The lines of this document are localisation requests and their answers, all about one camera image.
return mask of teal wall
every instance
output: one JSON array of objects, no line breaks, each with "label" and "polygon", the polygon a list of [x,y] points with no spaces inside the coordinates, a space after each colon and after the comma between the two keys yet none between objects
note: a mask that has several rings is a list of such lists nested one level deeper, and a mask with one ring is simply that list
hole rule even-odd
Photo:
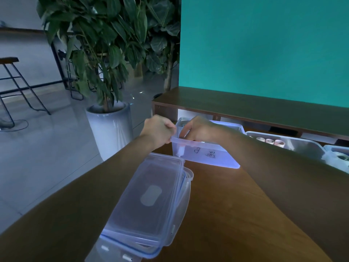
[{"label": "teal wall", "polygon": [[349,107],[349,0],[182,0],[179,85]]}]

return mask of gray floor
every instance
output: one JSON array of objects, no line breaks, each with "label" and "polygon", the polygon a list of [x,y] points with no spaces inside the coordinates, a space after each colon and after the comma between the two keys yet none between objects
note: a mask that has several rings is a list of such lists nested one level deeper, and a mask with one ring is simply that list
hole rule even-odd
[{"label": "gray floor", "polygon": [[[178,84],[175,70],[173,84]],[[40,96],[52,112],[31,110],[24,101],[8,104],[13,119],[29,126],[18,132],[0,131],[0,233],[39,202],[102,162],[86,118],[94,102],[70,98],[62,90]],[[151,114],[152,97],[162,92],[163,78],[132,81],[124,86],[124,101],[131,104],[134,136]],[[0,107],[0,118],[7,120]]]}]

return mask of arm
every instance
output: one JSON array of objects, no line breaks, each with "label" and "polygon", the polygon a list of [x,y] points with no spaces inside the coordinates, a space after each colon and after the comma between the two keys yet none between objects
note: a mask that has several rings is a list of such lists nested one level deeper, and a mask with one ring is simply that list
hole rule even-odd
[{"label": "arm", "polygon": [[349,261],[347,173],[202,117],[183,128],[184,136],[220,144],[333,261]]},{"label": "arm", "polygon": [[83,261],[140,163],[176,132],[145,121],[138,138],[41,202],[0,236],[0,261]]}]

